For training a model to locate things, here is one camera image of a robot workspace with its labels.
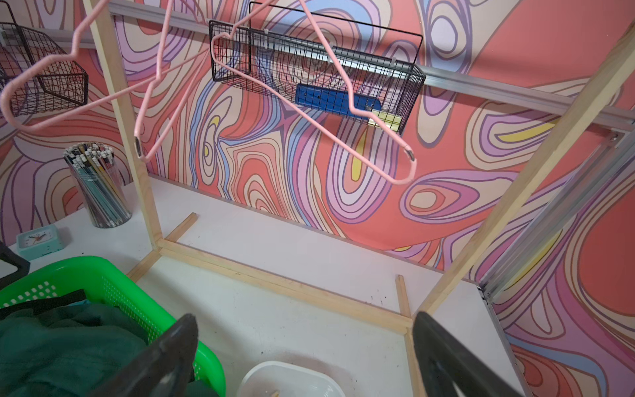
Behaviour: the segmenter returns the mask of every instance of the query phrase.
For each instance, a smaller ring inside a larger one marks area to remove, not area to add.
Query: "pink hanger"
[[[188,7],[190,10],[192,9],[185,1],[183,1],[183,4],[186,7]],[[166,13],[165,13],[165,19],[163,20],[163,28],[161,29],[161,39],[159,40],[159,48],[157,51],[157,72],[156,72],[156,75],[154,76],[154,80],[150,82],[150,85],[148,85],[148,88],[146,88],[145,90],[144,99],[141,102],[141,107],[139,108],[139,113],[137,114],[137,120],[135,121],[134,134],[135,134],[135,143],[137,147],[137,156],[144,163],[148,163],[152,159],[152,157],[157,152],[157,150],[159,150],[159,147],[163,143],[163,140],[168,136],[166,132],[169,131],[170,128],[172,128],[172,125],[174,124],[174,121],[176,120],[175,116],[183,109],[183,106],[185,105],[185,102],[187,101],[190,95],[190,92],[192,91],[192,87],[194,86],[194,82],[196,80],[196,79],[190,79],[190,83],[187,85],[187,88],[185,89],[185,93],[181,96],[181,100],[178,102],[177,108],[172,113],[172,117],[170,117],[170,121],[168,122],[168,125],[166,125],[165,128],[163,128],[163,131],[159,132],[159,138],[154,142],[154,145],[152,145],[152,147],[150,148],[150,151],[144,155],[141,149],[141,140],[140,140],[141,130],[144,126],[145,112],[148,110],[148,103],[150,102],[150,99],[152,98],[152,92],[154,91],[154,88],[163,80],[163,76],[165,75],[165,73],[163,73],[163,51],[165,50],[165,41],[166,41],[166,38],[168,37],[168,30],[170,29],[170,18],[172,17],[173,5],[174,5],[174,0],[168,0],[168,6],[166,8]],[[196,18],[196,12],[194,12],[194,19],[197,23],[199,23],[198,18]],[[203,50],[201,53],[198,53],[194,57],[198,57],[202,53],[206,53],[206,52],[207,52],[207,49]],[[194,72],[195,76],[199,74],[199,72],[203,68],[203,64],[204,64],[203,62],[199,64],[198,68],[196,69],[196,72]]]
[[[46,119],[44,121],[40,121],[39,123],[32,124],[32,125],[24,125],[20,123],[18,120],[16,120],[13,117],[13,112],[11,111],[11,98],[14,96],[15,92],[19,89],[19,87],[23,86],[27,81],[32,79],[36,74],[45,70],[45,68],[47,68],[49,65],[54,64],[55,62],[73,61],[77,59],[77,56],[79,55],[79,42],[81,40],[81,35],[90,26],[90,24],[93,23],[93,21],[104,10],[104,8],[108,5],[109,2],[110,0],[100,0],[99,3],[97,3],[97,5],[93,8],[93,11],[89,15],[87,15],[86,18],[84,18],[84,20],[77,26],[77,28],[75,29],[75,33],[73,33],[72,46],[71,46],[71,51],[69,54],[47,55],[46,57],[36,62],[33,66],[29,67],[27,70],[20,73],[15,79],[12,79],[4,87],[4,89],[2,90],[2,93],[0,93],[0,110],[2,110],[4,119],[7,120],[7,122],[10,125],[14,126],[18,130],[22,130],[25,132],[37,132],[39,130],[42,130],[43,128],[49,127],[53,124],[59,123],[60,121],[66,120],[67,118],[71,116],[86,112],[106,102],[110,102],[111,100],[119,98],[122,95],[125,95],[131,91],[134,91],[145,84],[152,83],[156,81],[157,79],[162,79],[163,76],[165,76],[167,73],[185,65],[187,62],[190,62],[194,60],[195,58],[200,57],[201,55],[204,55],[208,51],[207,48],[205,48],[204,50],[200,51],[193,57],[190,57],[184,60],[183,62],[181,62],[180,64],[171,67],[167,71],[161,71],[160,76],[157,75],[149,79],[143,80],[133,86],[130,86],[121,91],[115,92],[114,94],[111,94],[107,97],[100,98],[94,102],[91,102],[89,104],[86,104],[80,107],[76,107],[75,109],[71,109],[67,112],[57,114],[56,116],[53,116],[52,118]],[[189,10],[191,10],[194,13],[195,21],[199,22],[198,17],[196,16],[196,10],[192,8],[192,6],[190,6],[186,2],[183,2],[183,4],[185,5],[185,7],[187,7]],[[169,9],[169,11],[166,12],[166,15],[171,15],[171,8]],[[161,31],[162,43],[160,43],[159,45],[159,49],[161,50],[161,52],[157,54],[157,58],[159,59],[157,61],[157,65],[163,64],[162,55],[163,55],[163,48],[165,47],[165,38],[169,30],[169,21],[170,21],[170,18],[166,17],[167,23],[163,24],[163,29]]]
[[[234,68],[232,68],[232,67],[230,67],[228,65],[225,65],[224,63],[219,61],[216,58],[216,56],[214,55],[214,51],[211,51],[212,59],[214,59],[214,62],[218,63],[219,65],[221,65],[221,66],[223,66],[223,67],[225,67],[227,69],[229,69],[233,73],[236,73],[238,76],[241,76],[241,77],[243,77],[243,78],[245,78],[245,79],[247,79],[249,81],[253,81],[254,83],[262,86],[263,88],[266,88],[269,91],[271,91],[275,96],[277,96],[284,103],[289,105],[293,110],[295,110],[298,114],[300,114],[308,122],[313,124],[318,130],[322,131],[326,136],[328,136],[333,141],[335,141],[336,144],[338,144],[339,146],[344,148],[344,150],[346,150],[348,153],[350,153],[355,158],[360,160],[362,163],[364,163],[367,166],[369,166],[373,171],[377,172],[382,178],[386,179],[388,182],[390,182],[392,184],[395,184],[395,185],[403,185],[403,184],[407,184],[407,183],[411,182],[415,178],[415,170],[417,169],[417,160],[415,159],[415,155],[414,155],[412,149],[410,148],[410,146],[403,139],[401,139],[401,137],[399,135],[397,135],[396,133],[394,133],[394,131],[392,131],[390,128],[388,128],[388,126],[379,117],[377,117],[377,115],[375,115],[372,112],[359,110],[359,109],[357,109],[355,107],[355,105],[354,105],[354,96],[353,96],[354,92],[353,92],[353,85],[351,83],[351,79],[349,79],[348,75],[346,74],[346,71],[344,71],[344,68],[340,64],[340,61],[337,59],[337,57],[335,56],[333,50],[331,49],[331,46],[329,45],[328,41],[326,40],[326,38],[324,37],[324,35],[320,31],[320,29],[318,27],[318,24],[316,23],[315,19],[313,19],[313,16],[311,15],[311,12],[309,11],[309,8],[307,7],[306,3],[304,3],[304,0],[298,0],[298,1],[300,2],[300,5],[302,5],[302,8],[304,9],[304,13],[307,15],[307,19],[311,23],[311,26],[313,26],[313,29],[315,30],[315,33],[317,34],[319,40],[322,42],[322,45],[324,46],[324,49],[326,50],[328,56],[333,61],[333,64],[335,65],[335,68],[337,69],[338,73],[340,74],[340,76],[344,80],[344,83],[346,84],[346,90],[348,91],[348,94],[349,94],[349,110],[350,110],[350,112],[355,114],[355,115],[357,115],[357,116],[363,117],[363,118],[372,119],[377,125],[379,125],[379,127],[381,127],[381,129],[384,132],[386,132],[388,135],[390,135],[390,137],[392,139],[394,139],[399,144],[399,146],[401,146],[404,149],[404,151],[408,155],[408,158],[410,159],[410,172],[409,172],[409,174],[408,174],[408,176],[406,178],[404,178],[404,179],[394,179],[394,178],[392,178],[390,175],[386,174],[381,168],[379,168],[378,166],[374,165],[368,159],[366,159],[364,156],[362,156],[359,153],[357,153],[357,151],[355,151],[354,149],[351,149],[347,144],[342,142],[338,137],[336,137],[329,130],[324,128],[324,126],[319,124],[317,121],[313,120],[308,114],[303,112],[294,103],[292,103],[287,98],[284,98],[282,95],[280,95],[280,93],[278,93],[276,90],[274,90],[270,86],[266,85],[265,83],[261,82],[260,80],[256,80],[255,78],[253,78],[253,77],[251,77],[251,76],[249,76],[249,75],[247,75],[245,73],[242,73],[241,71],[238,71],[238,70],[236,70],[236,69],[234,69]],[[273,0],[266,0],[265,2],[263,2],[259,7],[255,8],[246,17],[244,17],[240,21],[236,22],[234,24],[234,26],[232,27],[232,30],[229,33],[223,32],[223,33],[219,33],[216,36],[214,36],[211,39],[211,44],[210,44],[211,48],[213,49],[214,42],[216,40],[218,40],[219,38],[221,38],[221,37],[225,37],[225,38],[230,39],[230,40],[233,39],[234,34],[236,33],[236,29],[240,25],[244,24],[245,22],[247,22],[248,20],[253,18],[257,13],[262,11],[266,6],[270,5],[272,2],[273,2]]]

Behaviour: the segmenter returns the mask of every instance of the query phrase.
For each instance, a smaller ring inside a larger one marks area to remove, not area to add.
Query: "white table surface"
[[[151,248],[134,187],[124,189],[133,208],[127,223],[97,229],[86,210],[79,210],[56,222],[67,246],[33,260],[31,270],[78,255],[106,258],[124,273],[132,269]],[[437,271],[161,180],[152,179],[152,190],[164,236],[196,212],[198,220],[180,243],[376,306],[399,310],[397,274],[406,280],[412,311],[441,277]],[[175,317],[196,315],[199,338],[223,364],[228,396],[235,395],[250,368],[267,360],[323,372],[347,397],[411,395],[401,335],[166,257],[138,285]],[[476,286],[461,282],[434,318],[522,393]]]

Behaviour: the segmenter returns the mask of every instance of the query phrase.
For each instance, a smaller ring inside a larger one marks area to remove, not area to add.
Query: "green plastic basket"
[[[0,307],[27,300],[46,299],[84,290],[91,302],[120,308],[148,333],[148,343],[176,322],[157,302],[108,260],[76,257],[61,260],[34,271],[0,290]],[[203,380],[221,397],[225,396],[225,374],[218,358],[199,341],[194,359],[197,380]]]

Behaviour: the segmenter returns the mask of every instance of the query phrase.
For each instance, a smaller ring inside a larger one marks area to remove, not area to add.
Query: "clock face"
[[[45,241],[53,238],[53,233],[50,230],[39,231],[36,233],[28,234],[24,237],[23,245],[24,248],[28,246],[34,246],[37,244],[44,243]]]

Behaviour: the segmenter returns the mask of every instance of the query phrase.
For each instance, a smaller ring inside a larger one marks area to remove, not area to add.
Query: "colorful swirl wallpaper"
[[[189,2],[208,18],[235,22],[247,0]],[[79,0],[10,0],[25,26],[72,30]],[[145,0],[164,6],[164,0]],[[176,2],[178,11],[190,8]],[[503,83],[574,97],[635,18],[624,0],[308,0],[312,11],[421,34],[390,35],[353,23],[318,20],[332,43]],[[293,0],[277,4],[298,7]],[[115,18],[130,84],[154,73],[160,27]],[[255,27],[314,39],[302,13],[271,9]],[[208,38],[172,29],[164,54],[176,64]],[[155,89],[142,140],[176,118],[149,171],[215,196],[443,270],[467,243],[558,117],[426,86],[404,139],[418,159],[415,180],[391,186],[275,98],[211,79],[201,57]],[[90,100],[107,94],[93,50],[79,63]],[[174,114],[185,82],[194,94]],[[132,94],[135,106],[143,91]],[[611,103],[635,108],[635,77]],[[309,114],[385,172],[399,178],[408,160],[384,134],[319,111]],[[24,118],[28,122],[38,115]],[[557,194],[607,132],[592,126],[492,244],[470,278],[495,259]],[[62,150],[82,140],[113,146],[126,169],[110,105],[38,134],[0,120],[0,238],[52,223],[81,206]],[[538,397],[635,396],[635,281],[626,248],[635,224],[635,161],[615,175],[520,274],[495,305],[525,378]]]

